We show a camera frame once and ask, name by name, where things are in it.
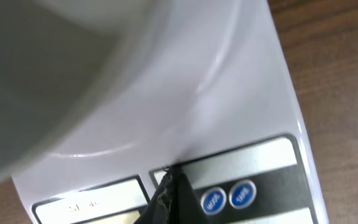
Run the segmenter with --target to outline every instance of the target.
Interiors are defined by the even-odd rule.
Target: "white plastic body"
[[[12,176],[32,221],[36,223],[33,204],[55,195],[140,175],[151,198],[152,169],[290,133],[299,144],[318,221],[328,223],[306,128],[267,2],[177,0],[170,7],[143,79],[127,92],[135,102],[144,102],[138,104],[143,111],[136,111],[134,103],[127,105],[139,119],[131,123],[122,110],[122,132],[117,133],[110,123],[112,114],[117,115],[115,101],[107,100],[50,155]],[[160,90],[155,81],[168,73],[182,75]],[[155,91],[147,91],[150,85]],[[170,95],[170,88],[182,94]],[[155,114],[161,104],[167,110]],[[129,139],[128,145],[109,151],[117,147],[112,141],[116,135]],[[132,144],[131,135],[142,137]],[[89,147],[96,154],[65,156],[76,148],[88,152]]]

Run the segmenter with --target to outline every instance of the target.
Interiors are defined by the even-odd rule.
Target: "scale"
[[[146,78],[12,175],[31,220],[133,223],[182,164],[211,223],[328,223],[267,2],[164,7]]]

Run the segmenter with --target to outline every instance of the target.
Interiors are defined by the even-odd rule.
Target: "brown wooden surface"
[[[358,223],[358,0],[269,3],[331,223]],[[0,223],[30,223],[11,181]]]

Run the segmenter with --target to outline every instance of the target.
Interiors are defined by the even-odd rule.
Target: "black object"
[[[183,170],[173,166],[166,172],[135,224],[209,223]]]

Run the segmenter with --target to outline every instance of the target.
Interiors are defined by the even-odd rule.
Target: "round button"
[[[255,184],[251,180],[242,180],[231,188],[229,193],[229,202],[233,208],[242,209],[252,204],[255,197]]]
[[[226,204],[226,193],[220,187],[207,190],[201,198],[201,206],[207,215],[218,214]]]

